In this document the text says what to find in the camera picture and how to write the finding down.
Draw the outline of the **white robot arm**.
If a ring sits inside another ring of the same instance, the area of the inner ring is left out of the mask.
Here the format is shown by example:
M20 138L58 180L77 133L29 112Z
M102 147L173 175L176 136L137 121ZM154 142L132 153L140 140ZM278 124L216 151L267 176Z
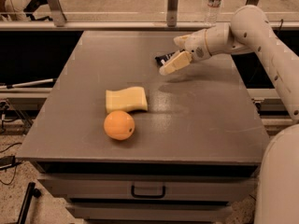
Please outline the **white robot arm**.
M259 7L242 6L230 21L177 36L174 43L179 50L161 63L161 75L217 54L253 52L290 118L299 120L299 57L274 33ZM266 147L258 176L254 224L299 224L298 123L277 133Z

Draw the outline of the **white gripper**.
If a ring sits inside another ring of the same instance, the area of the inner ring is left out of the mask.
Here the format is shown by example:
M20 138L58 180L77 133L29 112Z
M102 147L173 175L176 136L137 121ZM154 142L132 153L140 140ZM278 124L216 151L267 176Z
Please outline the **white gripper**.
M183 51L176 51L171 55L166 55L162 59L162 66L159 72L166 76L189 65L192 59L196 61L207 60L211 57L206 44L206 29L199 30L190 35L181 35L174 38L174 43Z

